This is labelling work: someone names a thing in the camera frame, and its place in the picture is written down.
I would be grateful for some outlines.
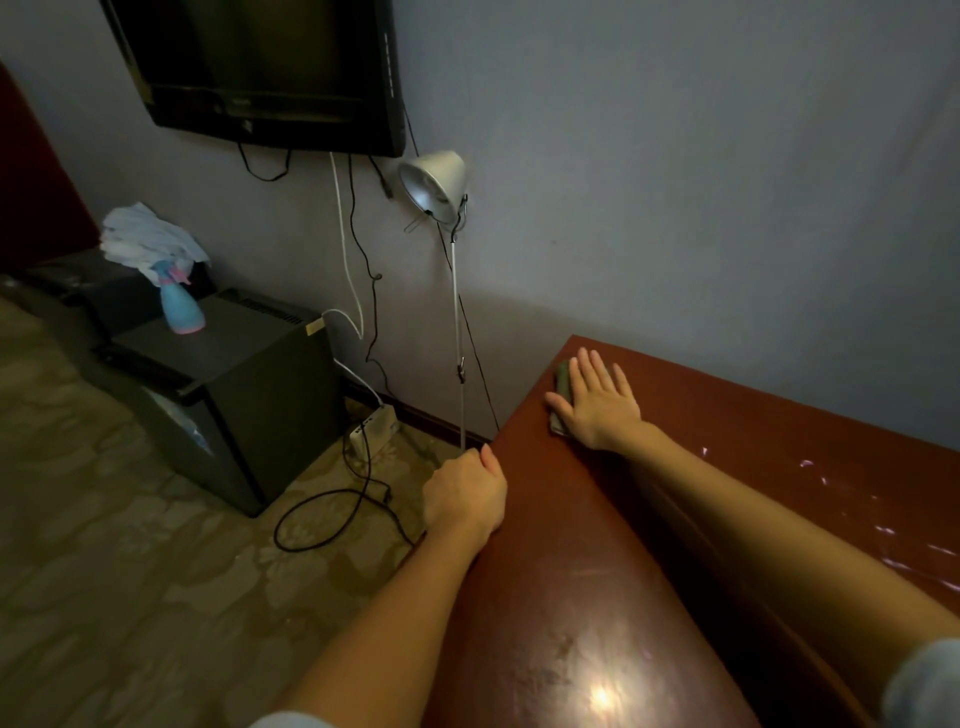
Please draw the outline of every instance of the television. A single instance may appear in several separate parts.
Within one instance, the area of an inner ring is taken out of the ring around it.
[[[154,122],[280,149],[403,154],[391,0],[101,0]]]

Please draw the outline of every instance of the lamp shade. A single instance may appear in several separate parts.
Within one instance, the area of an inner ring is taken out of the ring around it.
[[[414,205],[444,225],[453,225],[467,191],[467,166],[456,152],[405,159],[400,181]]]

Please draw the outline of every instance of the rag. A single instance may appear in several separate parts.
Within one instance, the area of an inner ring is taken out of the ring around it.
[[[136,268],[156,286],[160,279],[154,266],[160,261],[173,263],[189,277],[195,262],[210,260],[189,232],[160,220],[143,203],[110,211],[104,218],[100,250],[107,260]]]

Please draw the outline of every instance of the forearm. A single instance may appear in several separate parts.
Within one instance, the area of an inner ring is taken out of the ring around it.
[[[419,725],[478,538],[468,528],[429,534],[278,708],[337,728]]]
[[[618,450],[654,477],[872,710],[910,652],[960,636],[960,619],[912,584],[654,426],[638,424]]]

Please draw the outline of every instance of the floor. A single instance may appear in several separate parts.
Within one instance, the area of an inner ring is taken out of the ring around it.
[[[405,428],[374,459],[414,537],[420,486],[454,454]],[[337,445],[246,518],[172,473],[39,320],[0,299],[3,724],[249,725],[406,553],[369,505],[323,550],[273,546],[294,502],[354,482]],[[287,538],[322,538],[352,504],[305,507]]]

